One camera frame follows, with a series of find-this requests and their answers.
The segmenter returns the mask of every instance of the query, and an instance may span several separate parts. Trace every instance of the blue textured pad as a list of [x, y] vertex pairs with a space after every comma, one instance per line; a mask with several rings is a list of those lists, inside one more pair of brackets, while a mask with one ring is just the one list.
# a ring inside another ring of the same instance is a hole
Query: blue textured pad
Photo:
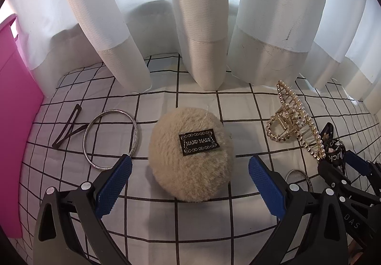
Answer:
[[96, 197], [97, 207], [95, 215], [101, 219], [104, 215], [111, 212], [112, 207], [118, 199], [120, 192], [125, 186], [128, 178], [132, 173], [132, 161], [129, 156], [118, 165], [116, 170], [112, 173], [106, 184], [99, 191]]
[[285, 198], [257, 157], [249, 160], [249, 174], [270, 213], [282, 220], [286, 214]]
[[362, 176], [368, 176], [371, 173], [368, 162], [364, 161], [350, 150], [345, 153], [344, 162], [352, 166]]

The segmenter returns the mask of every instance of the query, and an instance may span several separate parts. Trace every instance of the fluffy ball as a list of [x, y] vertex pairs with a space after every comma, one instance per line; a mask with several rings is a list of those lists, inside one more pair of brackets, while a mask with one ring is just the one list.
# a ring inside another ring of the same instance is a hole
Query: fluffy ball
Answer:
[[[179, 134], [213, 129], [219, 148], [182, 155]], [[155, 179], [179, 200], [212, 198], [232, 172], [233, 145], [222, 123], [200, 108], [177, 108], [156, 123], [149, 144], [149, 164]]]

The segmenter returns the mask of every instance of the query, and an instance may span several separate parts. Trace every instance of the table surface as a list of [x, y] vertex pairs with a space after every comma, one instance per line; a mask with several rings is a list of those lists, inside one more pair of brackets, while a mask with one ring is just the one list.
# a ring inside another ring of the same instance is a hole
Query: table surface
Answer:
[[[13, 241], [28, 264], [32, 264], [34, 227], [46, 189], [55, 186], [61, 191], [72, 190], [99, 174], [83, 156], [83, 133], [66, 140], [60, 150], [51, 147], [77, 103], [82, 107], [77, 127], [112, 108], [127, 111], [138, 123], [140, 139], [127, 191], [123, 188], [111, 213], [102, 218], [132, 264], [249, 264], [277, 223], [247, 171], [254, 153], [283, 177], [291, 169], [303, 170], [316, 192], [327, 186], [317, 174], [317, 161], [295, 139], [276, 143], [266, 137], [266, 121], [281, 105], [275, 88], [247, 84], [227, 71], [218, 91], [204, 91], [186, 71], [178, 54], [153, 55], [145, 62], [153, 85], [144, 94], [126, 92], [108, 68], [99, 63], [65, 75], [54, 96], [43, 102], [22, 162], [19, 203], [23, 238]], [[363, 102], [347, 96], [333, 79], [321, 92], [302, 76], [289, 85], [319, 130], [332, 122], [335, 136], [347, 150], [365, 160], [380, 161], [380, 125]], [[152, 128], [175, 107], [208, 108], [232, 135], [236, 159], [231, 182], [207, 202], [178, 202], [157, 184], [149, 167]], [[90, 130], [87, 152], [96, 164], [111, 166], [121, 154], [129, 152], [131, 136], [132, 124], [124, 115], [106, 115]], [[365, 177], [359, 177], [349, 165], [346, 171], [355, 187], [374, 193]], [[298, 181], [307, 190], [302, 179], [294, 174], [288, 181]], [[78, 217], [73, 214], [72, 219], [83, 250], [97, 261]], [[308, 217], [302, 219], [285, 260], [295, 255], [307, 221]]]

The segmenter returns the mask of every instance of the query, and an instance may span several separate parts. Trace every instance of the pink plastic container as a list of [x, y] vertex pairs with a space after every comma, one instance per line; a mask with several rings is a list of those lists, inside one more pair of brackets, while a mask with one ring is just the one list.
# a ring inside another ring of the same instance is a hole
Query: pink plastic container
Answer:
[[21, 162], [43, 100], [13, 38], [15, 19], [13, 14], [0, 24], [0, 225], [9, 238], [22, 237], [18, 206]]

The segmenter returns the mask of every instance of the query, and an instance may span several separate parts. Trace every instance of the silver ring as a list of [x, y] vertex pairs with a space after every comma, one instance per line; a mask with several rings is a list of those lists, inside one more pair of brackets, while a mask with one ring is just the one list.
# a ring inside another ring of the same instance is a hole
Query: silver ring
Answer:
[[110, 110], [106, 110], [105, 112], [102, 112], [100, 113], [99, 115], [97, 115], [90, 123], [89, 125], [87, 126], [86, 130], [85, 130], [85, 134], [83, 135], [83, 141], [82, 141], [82, 150], [83, 150], [83, 155], [85, 156], [87, 162], [89, 162], [91, 164], [91, 166], [97, 168], [97, 169], [100, 169], [101, 171], [106, 171], [108, 169], [112, 169], [112, 166], [111, 167], [100, 167], [98, 165], [95, 165], [93, 162], [90, 161], [87, 153], [86, 153], [86, 138], [87, 138], [87, 134], [89, 133], [89, 130], [91, 128], [91, 126], [94, 124], [94, 122], [108, 114], [108, 113], [122, 113], [124, 115], [126, 115], [127, 117], [130, 118], [131, 122], [132, 122], [132, 125], [134, 126], [134, 136], [133, 136], [133, 143], [132, 143], [132, 147], [131, 147], [131, 151], [129, 152], [129, 156], [131, 157], [134, 152], [135, 152], [135, 149], [136, 149], [136, 146], [138, 145], [138, 139], [139, 139], [139, 134], [138, 134], [138, 125], [136, 124], [136, 121], [134, 120], [134, 118], [132, 118], [128, 113], [126, 113], [125, 111], [122, 111], [120, 109], [110, 109]]
[[313, 191], [314, 191], [314, 188], [312, 187], [312, 182], [311, 182], [311, 180], [308, 178], [308, 176], [306, 175], [306, 173], [303, 172], [303, 171], [301, 171], [300, 169], [292, 169], [292, 170], [290, 170], [290, 171], [288, 172], [288, 174], [286, 175], [286, 179], [285, 179], [286, 182], [287, 182], [288, 177], [289, 177], [289, 176], [291, 175], [291, 173], [293, 173], [293, 172], [297, 172], [297, 173], [301, 174], [301, 175], [305, 178], [305, 180], [306, 180], [306, 182], [307, 182], [307, 189], [308, 189], [308, 192], [313, 192]]

